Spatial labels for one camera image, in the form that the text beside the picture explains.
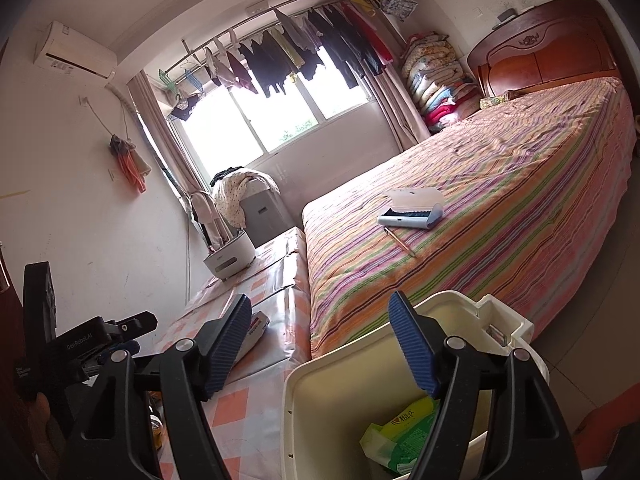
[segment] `white plastic bin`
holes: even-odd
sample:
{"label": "white plastic bin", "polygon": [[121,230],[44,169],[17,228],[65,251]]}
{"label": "white plastic bin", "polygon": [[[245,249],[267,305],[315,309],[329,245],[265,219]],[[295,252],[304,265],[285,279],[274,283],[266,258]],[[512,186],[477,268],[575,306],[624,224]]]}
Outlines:
{"label": "white plastic bin", "polygon": [[[533,324],[493,296],[476,303],[463,294],[446,291],[427,298],[415,309],[437,319],[447,335],[463,337],[479,351],[507,355],[512,348],[527,349],[548,382],[544,361],[528,345]],[[507,347],[488,335],[490,325],[507,337]],[[284,480],[393,478],[364,455],[360,439],[369,424],[386,424],[423,396],[389,323],[300,366],[285,386]],[[490,399],[490,392],[481,392],[461,480],[473,478],[478,471]]]}

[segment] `window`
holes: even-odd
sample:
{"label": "window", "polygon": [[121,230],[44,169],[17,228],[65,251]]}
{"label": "window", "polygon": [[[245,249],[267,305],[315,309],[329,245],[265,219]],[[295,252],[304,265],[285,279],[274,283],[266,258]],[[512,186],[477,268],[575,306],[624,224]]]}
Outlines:
{"label": "window", "polygon": [[245,166],[371,99],[362,82],[348,88],[324,48],[318,55],[324,66],[318,66],[314,78],[307,81],[301,74],[295,81],[288,78],[285,93],[272,91],[266,98],[255,79],[258,94],[217,88],[201,99],[188,121],[175,120],[174,127],[193,147],[200,169],[213,176],[231,166]]}

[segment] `floor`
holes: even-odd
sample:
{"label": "floor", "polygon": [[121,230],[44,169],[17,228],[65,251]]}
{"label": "floor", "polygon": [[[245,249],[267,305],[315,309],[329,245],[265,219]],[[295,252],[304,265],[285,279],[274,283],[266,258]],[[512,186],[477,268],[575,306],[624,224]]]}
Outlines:
{"label": "floor", "polygon": [[640,382],[640,159],[616,222],[584,283],[533,348],[570,431],[593,408]]}

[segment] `wooden headboard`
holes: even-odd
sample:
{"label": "wooden headboard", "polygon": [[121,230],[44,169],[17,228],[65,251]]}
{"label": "wooden headboard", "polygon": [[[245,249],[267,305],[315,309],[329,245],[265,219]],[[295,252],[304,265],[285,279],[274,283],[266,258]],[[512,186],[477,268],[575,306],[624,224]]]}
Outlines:
{"label": "wooden headboard", "polygon": [[485,96],[615,76],[640,110],[633,67],[596,0],[553,0],[534,7],[480,41],[467,62]]}

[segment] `curtain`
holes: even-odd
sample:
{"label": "curtain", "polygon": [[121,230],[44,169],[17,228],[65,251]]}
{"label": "curtain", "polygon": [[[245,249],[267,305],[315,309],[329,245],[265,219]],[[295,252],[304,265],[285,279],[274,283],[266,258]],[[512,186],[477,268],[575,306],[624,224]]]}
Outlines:
{"label": "curtain", "polygon": [[127,85],[146,128],[169,170],[190,199],[197,221],[204,226],[207,243],[219,249],[232,238],[231,231],[213,203],[209,186],[180,137],[169,128],[162,114],[149,79],[139,72]]}
{"label": "curtain", "polygon": [[401,152],[431,137],[427,126],[415,109],[398,72],[387,65],[380,75],[373,75],[367,67],[369,83]]}

